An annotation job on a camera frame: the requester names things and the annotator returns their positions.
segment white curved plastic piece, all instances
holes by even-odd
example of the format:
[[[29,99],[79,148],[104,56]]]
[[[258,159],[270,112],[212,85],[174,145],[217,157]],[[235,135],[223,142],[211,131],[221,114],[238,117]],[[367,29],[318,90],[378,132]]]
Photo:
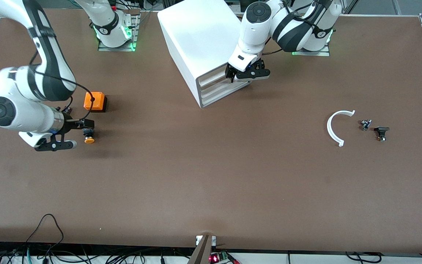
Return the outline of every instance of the white curved plastic piece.
[[[353,110],[352,112],[349,112],[349,111],[346,111],[346,110],[341,110],[341,111],[335,112],[335,113],[334,113],[333,115],[331,115],[331,117],[328,119],[328,122],[327,122],[327,130],[328,130],[328,134],[330,134],[330,137],[332,137],[332,139],[333,139],[334,141],[338,142],[338,147],[343,147],[343,144],[345,144],[345,141],[344,141],[344,140],[342,140],[341,138],[337,137],[337,136],[335,135],[335,132],[333,132],[333,129],[332,129],[332,119],[333,119],[333,117],[334,117],[334,116],[336,116],[336,115],[347,115],[347,116],[352,117],[354,114],[355,114],[355,111],[354,111],[354,110]]]

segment cable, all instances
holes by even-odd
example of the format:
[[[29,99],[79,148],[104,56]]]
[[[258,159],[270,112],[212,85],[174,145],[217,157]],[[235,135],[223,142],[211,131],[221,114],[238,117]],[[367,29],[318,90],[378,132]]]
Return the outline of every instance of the cable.
[[[131,9],[131,7],[129,5],[127,5],[125,2],[123,2],[123,0],[118,0],[118,1],[120,1],[121,3],[116,2],[117,4],[124,5],[129,10]]]
[[[50,253],[50,249],[52,248],[52,247],[54,247],[54,246],[56,246],[57,244],[60,244],[62,241],[63,241],[63,239],[64,239],[64,233],[63,233],[63,231],[62,231],[62,229],[60,228],[60,226],[58,225],[58,222],[57,222],[57,220],[56,220],[56,218],[55,218],[55,216],[53,215],[53,214],[45,214],[44,216],[42,216],[42,219],[40,219],[40,222],[38,223],[38,225],[37,225],[37,227],[35,228],[35,230],[32,232],[32,234],[30,234],[30,236],[27,238],[27,240],[25,241],[25,245],[27,245],[27,242],[31,239],[31,237],[37,232],[37,230],[38,230],[38,228],[40,227],[40,225],[42,224],[42,221],[43,221],[43,219],[45,218],[45,217],[47,217],[47,216],[50,216],[50,217],[52,217],[53,218],[53,221],[55,222],[55,225],[56,225],[56,227],[57,227],[57,229],[60,231],[60,234],[62,235],[62,238],[60,239],[60,241],[58,241],[56,244],[54,244],[53,246],[52,245],[50,245],[50,248],[47,250],[47,252],[45,253],[45,255],[44,255],[44,258],[46,258],[47,257],[47,255]]]
[[[119,5],[123,5],[123,6],[125,6],[125,7],[136,7],[136,8],[140,8],[141,10],[146,10],[145,8],[143,8],[143,7],[140,7],[140,6],[138,6],[138,5],[128,5],[128,4],[126,4],[125,2],[119,2],[119,1],[122,1],[122,0],[115,0],[115,4],[119,4]]]
[[[262,56],[264,56],[264,55],[270,55],[270,54],[274,54],[274,53],[276,53],[276,52],[280,52],[281,50],[283,50],[283,49],[279,49],[279,50],[275,50],[275,51],[272,51],[272,52],[263,52],[262,53]]]
[[[171,249],[174,251],[174,254],[178,253],[179,255],[181,255],[182,257],[186,257],[187,259],[190,259],[190,257],[188,257],[185,254],[180,253],[179,251],[176,251],[173,247],[171,247]]]
[[[86,251],[84,250],[84,246],[81,244],[81,249],[84,252],[84,254],[86,255],[87,260],[89,261],[89,264],[92,264],[92,262],[89,259],[89,256],[87,255]]]
[[[308,4],[308,5],[304,5],[303,7],[300,7],[296,10],[294,10],[294,12],[297,12],[298,10],[303,10],[305,7],[310,7],[312,5],[312,3]]]
[[[34,55],[32,56],[32,59],[30,60],[30,63],[29,63],[29,65],[31,65],[32,64],[32,62],[34,61],[34,59],[37,57],[37,55],[38,55],[38,50],[34,53]],[[87,116],[90,114],[90,112],[92,111],[92,107],[94,106],[94,100],[95,100],[95,98],[94,98],[94,95],[92,95],[92,92],[90,92],[89,91],[89,89],[87,89],[86,87],[84,87],[84,86],[82,86],[82,85],[80,85],[79,83],[77,83],[77,82],[73,82],[73,81],[71,81],[71,80],[68,80],[68,79],[65,79],[65,78],[63,78],[63,77],[55,77],[55,76],[52,76],[52,75],[48,75],[48,74],[45,74],[45,73],[42,73],[42,72],[39,72],[39,71],[36,71],[36,70],[34,70],[34,72],[35,73],[38,73],[38,74],[41,74],[41,75],[43,75],[43,76],[46,76],[46,77],[50,77],[50,78],[53,78],[53,79],[57,79],[57,80],[60,80],[60,81],[65,81],[65,82],[70,82],[70,83],[72,83],[72,84],[74,84],[74,85],[76,85],[76,86],[79,86],[80,88],[82,88],[82,89],[84,89],[84,90],[86,90],[86,92],[88,92],[89,93],[89,95],[90,95],[90,107],[89,107],[89,110],[87,111],[87,114],[83,117],[83,118],[81,118],[81,119],[79,119],[79,120],[84,120],[84,119],[86,119],[87,118]]]
[[[231,254],[229,254],[229,252],[227,252],[227,258],[229,259],[230,262],[232,262],[232,264],[240,264],[240,262],[237,261],[236,258],[232,257]]]
[[[372,263],[372,264],[376,264],[376,263],[379,263],[379,262],[381,262],[381,261],[382,261],[382,256],[381,256],[380,254],[378,255],[379,259],[378,259],[378,260],[376,260],[376,261],[370,261],[370,260],[365,260],[365,259],[362,259],[362,258],[359,256],[359,254],[358,254],[357,252],[353,252],[353,254],[354,254],[357,258],[353,258],[353,257],[351,257],[351,256],[348,254],[348,252],[345,252],[345,254],[346,254],[346,257],[348,257],[349,259],[354,260],[354,261],[359,261],[359,262],[360,262],[360,264],[364,264],[364,262],[365,262],[365,263]]]
[[[147,15],[146,15],[143,19],[141,19],[141,21],[138,23],[138,25],[135,25],[135,26],[129,26],[128,28],[129,28],[129,29],[134,29],[134,28],[136,28],[136,27],[139,27],[139,25],[141,25],[141,23],[142,23],[144,20],[146,20],[146,18],[147,18],[147,17],[149,17],[149,15],[151,14],[152,10],[154,10],[154,6],[155,6],[156,4],[154,4],[154,5],[152,5],[152,6],[151,6],[151,10],[149,10],[148,14],[147,14]]]
[[[71,98],[71,100],[69,101],[69,104],[67,104],[64,108],[63,108],[63,110],[62,110],[62,112],[64,111],[64,110],[66,110],[70,105],[71,105],[71,103],[73,102],[73,96],[71,95],[70,96],[70,98]]]
[[[34,53],[32,58],[30,59],[29,65],[32,65],[32,63],[34,63],[34,60],[35,60],[35,58],[37,58],[37,55],[38,55],[38,50]]]

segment orange button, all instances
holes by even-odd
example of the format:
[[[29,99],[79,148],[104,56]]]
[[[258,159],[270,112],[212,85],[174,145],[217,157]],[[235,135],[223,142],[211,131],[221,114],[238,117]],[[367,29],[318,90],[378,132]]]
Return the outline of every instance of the orange button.
[[[88,138],[86,137],[86,140],[84,140],[84,143],[87,143],[87,144],[92,144],[94,142],[95,142],[95,140],[91,137],[88,137]]]
[[[104,100],[105,95],[103,92],[92,92],[92,96],[94,97],[94,104],[92,105],[92,111],[104,111]],[[86,97],[84,98],[84,108],[86,110],[90,109],[90,95],[86,92]]]

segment brown table surface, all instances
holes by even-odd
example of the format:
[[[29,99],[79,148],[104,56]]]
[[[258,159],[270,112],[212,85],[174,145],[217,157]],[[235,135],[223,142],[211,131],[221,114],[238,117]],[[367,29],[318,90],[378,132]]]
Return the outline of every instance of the brown table surface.
[[[39,153],[0,128],[0,241],[53,213],[64,242],[422,253],[422,27],[415,17],[340,17],[330,57],[264,58],[268,80],[199,109],[156,13],[136,52],[97,52],[82,10],[47,10],[77,81],[104,92],[97,142]],[[276,49],[269,44],[267,51]],[[35,47],[0,22],[0,69]],[[82,116],[84,91],[73,116]],[[53,105],[64,106],[62,102]],[[333,120],[344,147],[330,138]],[[388,126],[387,141],[358,121]],[[46,221],[34,241],[59,239]]]

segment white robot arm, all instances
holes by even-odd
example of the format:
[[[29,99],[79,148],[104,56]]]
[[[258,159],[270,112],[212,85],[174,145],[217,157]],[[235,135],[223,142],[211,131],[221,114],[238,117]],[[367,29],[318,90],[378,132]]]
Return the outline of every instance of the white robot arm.
[[[226,76],[236,81],[268,78],[270,71],[261,60],[268,37],[285,52],[321,50],[340,14],[340,0],[314,0],[304,16],[298,16],[283,0],[252,3],[243,15]]]
[[[131,27],[131,15],[112,10],[108,0],[75,0],[87,13],[97,37],[107,47],[119,47],[130,40],[126,31]]]
[[[127,15],[114,12],[108,0],[77,2],[106,46],[118,47],[128,40],[122,28]],[[42,104],[67,100],[76,88],[45,12],[36,0],[0,0],[0,15],[27,28],[42,60],[37,65],[0,70],[0,127],[19,131],[20,137],[37,151],[73,149],[76,142],[64,141],[64,135],[71,129],[92,129],[94,121],[72,119],[64,111]],[[56,140],[56,135],[61,136],[61,141]]]

